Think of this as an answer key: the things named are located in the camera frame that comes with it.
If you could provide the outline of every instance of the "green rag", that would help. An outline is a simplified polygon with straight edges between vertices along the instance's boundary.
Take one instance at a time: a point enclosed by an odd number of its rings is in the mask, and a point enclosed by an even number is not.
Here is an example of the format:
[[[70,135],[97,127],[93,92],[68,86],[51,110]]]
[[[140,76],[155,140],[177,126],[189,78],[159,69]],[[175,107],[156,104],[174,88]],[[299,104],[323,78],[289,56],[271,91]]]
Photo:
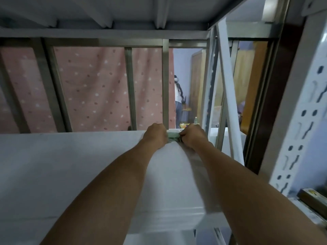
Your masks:
[[[182,142],[182,138],[179,135],[179,133],[176,133],[176,132],[167,132],[167,134],[168,134],[168,143],[171,143],[173,141]]]

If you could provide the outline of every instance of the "person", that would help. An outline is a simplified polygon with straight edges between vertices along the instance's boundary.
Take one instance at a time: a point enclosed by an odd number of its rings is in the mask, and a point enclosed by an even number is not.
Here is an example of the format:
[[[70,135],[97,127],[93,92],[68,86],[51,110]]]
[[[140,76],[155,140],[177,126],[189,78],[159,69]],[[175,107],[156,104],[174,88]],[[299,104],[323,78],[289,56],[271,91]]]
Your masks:
[[[179,78],[174,75],[175,77],[175,112],[176,112],[176,129],[181,128],[180,123],[182,120],[182,110],[183,110],[183,90],[179,84]]]
[[[292,202],[256,174],[217,150],[199,125],[182,141],[207,169],[239,245],[327,244],[325,235]],[[123,244],[153,153],[167,143],[162,124],[109,164],[59,217],[41,244]]]

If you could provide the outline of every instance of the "white t-shirt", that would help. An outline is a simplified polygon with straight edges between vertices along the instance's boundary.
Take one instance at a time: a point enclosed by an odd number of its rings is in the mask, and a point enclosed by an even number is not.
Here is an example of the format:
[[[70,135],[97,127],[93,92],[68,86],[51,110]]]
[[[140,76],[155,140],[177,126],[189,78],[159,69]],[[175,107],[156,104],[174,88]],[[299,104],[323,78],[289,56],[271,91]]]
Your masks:
[[[175,83],[175,101],[182,103],[181,93],[178,91],[177,84]]]

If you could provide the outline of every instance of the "hand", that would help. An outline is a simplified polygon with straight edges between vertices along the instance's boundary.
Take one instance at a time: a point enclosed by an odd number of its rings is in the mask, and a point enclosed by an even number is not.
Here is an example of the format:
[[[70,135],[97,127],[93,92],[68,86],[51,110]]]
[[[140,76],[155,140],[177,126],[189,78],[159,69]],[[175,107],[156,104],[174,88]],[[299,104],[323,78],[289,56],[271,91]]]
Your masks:
[[[149,142],[155,150],[158,150],[168,141],[167,130],[163,124],[153,123],[147,128],[142,140]]]
[[[196,147],[197,142],[208,141],[208,137],[200,125],[189,124],[180,132],[180,136],[183,143],[192,149]]]

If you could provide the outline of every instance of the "blue pants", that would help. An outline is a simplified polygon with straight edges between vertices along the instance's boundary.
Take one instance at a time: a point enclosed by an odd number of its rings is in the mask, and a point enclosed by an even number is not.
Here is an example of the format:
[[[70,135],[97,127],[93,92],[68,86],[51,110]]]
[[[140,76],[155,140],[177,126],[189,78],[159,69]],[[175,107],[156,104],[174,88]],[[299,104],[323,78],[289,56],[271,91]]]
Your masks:
[[[175,112],[176,112],[176,129],[180,129],[180,123],[182,119],[182,103],[175,101]]]

